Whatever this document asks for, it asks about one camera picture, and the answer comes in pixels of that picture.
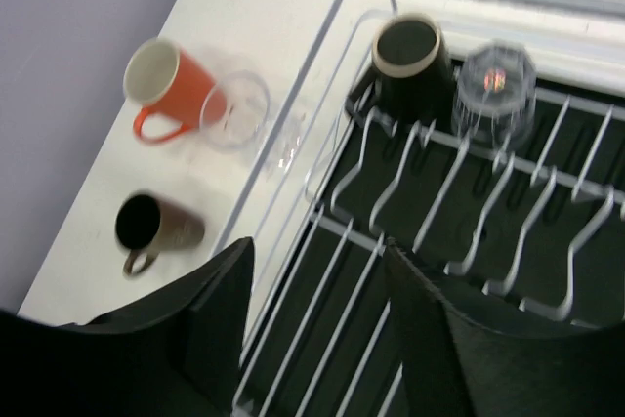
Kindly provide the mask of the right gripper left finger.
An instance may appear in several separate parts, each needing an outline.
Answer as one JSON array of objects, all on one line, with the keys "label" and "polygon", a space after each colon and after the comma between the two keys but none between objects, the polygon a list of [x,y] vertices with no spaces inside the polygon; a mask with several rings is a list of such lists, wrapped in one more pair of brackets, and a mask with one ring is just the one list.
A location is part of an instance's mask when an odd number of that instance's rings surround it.
[{"label": "right gripper left finger", "polygon": [[254,261],[253,239],[240,238],[85,325],[2,312],[2,415],[231,415]]}]

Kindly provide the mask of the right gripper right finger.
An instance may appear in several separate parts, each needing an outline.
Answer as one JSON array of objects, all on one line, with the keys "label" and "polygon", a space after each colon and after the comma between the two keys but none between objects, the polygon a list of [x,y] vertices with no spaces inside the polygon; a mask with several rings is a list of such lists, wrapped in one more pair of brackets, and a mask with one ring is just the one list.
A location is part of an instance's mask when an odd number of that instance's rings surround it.
[{"label": "right gripper right finger", "polygon": [[383,260],[410,415],[623,415],[623,324],[522,312],[393,238]]}]

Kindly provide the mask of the brown striped cup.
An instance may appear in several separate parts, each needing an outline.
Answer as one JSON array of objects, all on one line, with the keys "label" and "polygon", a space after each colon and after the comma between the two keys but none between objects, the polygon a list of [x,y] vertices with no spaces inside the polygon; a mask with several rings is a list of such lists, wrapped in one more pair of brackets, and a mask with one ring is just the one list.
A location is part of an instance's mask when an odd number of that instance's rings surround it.
[{"label": "brown striped cup", "polygon": [[195,212],[170,199],[136,192],[120,207],[114,224],[117,243],[128,252],[123,264],[127,277],[147,271],[161,253],[194,249],[206,225]]}]

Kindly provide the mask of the clear faceted glass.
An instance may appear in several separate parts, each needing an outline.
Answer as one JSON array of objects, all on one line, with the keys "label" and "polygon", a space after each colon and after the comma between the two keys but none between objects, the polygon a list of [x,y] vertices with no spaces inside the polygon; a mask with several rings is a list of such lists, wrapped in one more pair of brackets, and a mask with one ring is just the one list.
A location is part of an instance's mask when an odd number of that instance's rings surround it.
[{"label": "clear faceted glass", "polygon": [[[215,123],[208,122],[208,104],[224,92],[226,111]],[[220,78],[205,97],[199,117],[200,136],[220,152],[242,151],[256,141],[265,128],[271,110],[266,81],[251,70],[236,70]]]}]

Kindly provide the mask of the orange cup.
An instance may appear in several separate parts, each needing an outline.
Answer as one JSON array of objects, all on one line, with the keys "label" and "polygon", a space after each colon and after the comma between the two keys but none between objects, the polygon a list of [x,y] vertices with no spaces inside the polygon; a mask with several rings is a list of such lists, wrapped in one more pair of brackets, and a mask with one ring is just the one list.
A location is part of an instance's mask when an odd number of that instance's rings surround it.
[{"label": "orange cup", "polygon": [[[124,96],[141,111],[133,122],[135,136],[146,144],[161,144],[220,121],[227,111],[227,97],[217,79],[176,43],[151,38],[129,60],[122,82]],[[179,128],[161,136],[144,134],[143,126],[153,115],[179,123]]]}]

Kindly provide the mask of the dark brown cup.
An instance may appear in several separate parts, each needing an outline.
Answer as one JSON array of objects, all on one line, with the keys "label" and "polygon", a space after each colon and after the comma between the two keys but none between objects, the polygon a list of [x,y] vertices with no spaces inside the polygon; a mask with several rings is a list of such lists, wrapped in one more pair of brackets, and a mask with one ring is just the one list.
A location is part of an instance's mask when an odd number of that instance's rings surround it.
[{"label": "dark brown cup", "polygon": [[346,113],[359,125],[373,107],[404,125],[450,127],[455,82],[440,26],[422,13],[385,23],[375,35],[371,65],[349,92]]}]

